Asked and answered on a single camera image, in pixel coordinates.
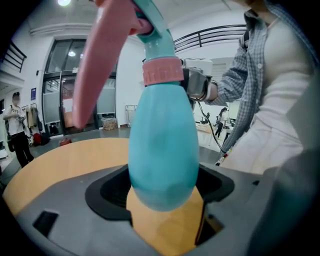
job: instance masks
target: pink spray nozzle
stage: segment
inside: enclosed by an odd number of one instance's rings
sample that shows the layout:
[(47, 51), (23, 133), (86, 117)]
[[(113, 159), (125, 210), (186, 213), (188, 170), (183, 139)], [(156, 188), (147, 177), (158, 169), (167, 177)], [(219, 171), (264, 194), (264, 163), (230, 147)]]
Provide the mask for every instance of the pink spray nozzle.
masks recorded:
[(153, 30), (147, 20), (137, 17), (131, 0), (100, 0), (99, 6), (75, 81), (72, 121), (77, 128), (86, 125), (128, 35)]

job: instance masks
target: glass wall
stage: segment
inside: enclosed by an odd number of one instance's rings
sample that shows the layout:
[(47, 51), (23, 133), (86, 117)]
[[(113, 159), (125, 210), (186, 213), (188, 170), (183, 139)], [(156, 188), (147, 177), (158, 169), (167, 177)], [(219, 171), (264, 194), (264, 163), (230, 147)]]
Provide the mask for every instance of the glass wall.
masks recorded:
[(63, 134), (59, 113), (59, 77), (43, 81), (42, 112), (45, 130), (50, 136)]
[(83, 57), (85, 41), (73, 41), (67, 55), (64, 70), (77, 70)]
[(5, 112), (5, 100), (0, 100), (0, 115)]
[(72, 123), (72, 98), (79, 64), (83, 58), (86, 40), (68, 39), (54, 42), (47, 60), (42, 87), (42, 112), (45, 131), (50, 136), (65, 135), (98, 129), (105, 118), (116, 117), (114, 66), (106, 81), (96, 108), (84, 130), (77, 130)]
[(46, 73), (58, 72), (63, 70), (66, 55), (68, 54), (71, 41), (55, 41), (53, 44), (53, 50), (50, 54), (50, 61), (45, 69)]

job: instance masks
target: black cable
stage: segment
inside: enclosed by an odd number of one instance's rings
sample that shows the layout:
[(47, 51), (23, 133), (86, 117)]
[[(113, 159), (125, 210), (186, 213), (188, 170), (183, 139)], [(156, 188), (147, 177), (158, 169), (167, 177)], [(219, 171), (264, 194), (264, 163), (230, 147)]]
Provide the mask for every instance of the black cable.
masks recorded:
[(220, 148), (220, 150), (222, 151), (222, 153), (226, 154), (227, 152), (225, 152), (225, 151), (222, 150), (222, 147), (221, 147), (221, 145), (219, 144), (219, 142), (218, 142), (218, 140), (217, 140), (217, 138), (216, 138), (216, 136), (215, 136), (215, 132), (214, 132), (214, 129), (213, 129), (213, 127), (212, 127), (212, 124), (211, 124), (209, 118), (207, 118), (207, 116), (205, 115), (205, 113), (204, 113), (204, 111), (203, 111), (203, 109), (202, 109), (202, 106), (201, 106), (201, 104), (200, 104), (199, 101), (198, 101), (198, 104), (199, 104), (199, 108), (200, 108), (200, 111), (201, 111), (202, 115), (203, 115), (204, 118), (208, 121), (208, 123), (209, 123), (209, 125), (210, 125), (211, 131), (212, 131), (212, 135), (213, 135), (213, 138), (214, 138), (215, 142), (216, 142), (217, 145), (219, 146), (219, 148)]

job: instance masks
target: teal spray bottle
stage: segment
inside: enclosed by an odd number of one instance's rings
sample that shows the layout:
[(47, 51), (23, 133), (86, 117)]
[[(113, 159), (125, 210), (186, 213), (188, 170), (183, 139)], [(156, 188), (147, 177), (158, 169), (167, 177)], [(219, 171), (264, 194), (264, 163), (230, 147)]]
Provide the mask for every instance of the teal spray bottle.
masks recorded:
[(76, 78), (72, 119), (78, 128), (86, 124), (129, 35), (137, 35), (145, 45), (147, 86), (130, 131), (130, 180), (146, 206), (171, 211), (194, 189), (199, 144), (192, 108), (180, 86), (182, 64), (151, 0), (105, 0), (100, 6)]

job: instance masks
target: table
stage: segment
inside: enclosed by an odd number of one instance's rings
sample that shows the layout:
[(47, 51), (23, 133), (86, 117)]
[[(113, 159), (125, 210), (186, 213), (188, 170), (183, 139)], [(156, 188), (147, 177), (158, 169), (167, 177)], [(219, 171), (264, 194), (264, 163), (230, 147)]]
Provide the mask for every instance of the table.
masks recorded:
[[(21, 169), (7, 185), (3, 198), (17, 215), (51, 185), (97, 170), (128, 163), (126, 138), (98, 138), (53, 149)], [(202, 221), (203, 200), (194, 188), (188, 202), (171, 212), (145, 207), (131, 188), (127, 196), (133, 228), (164, 255), (181, 255), (192, 250)]]

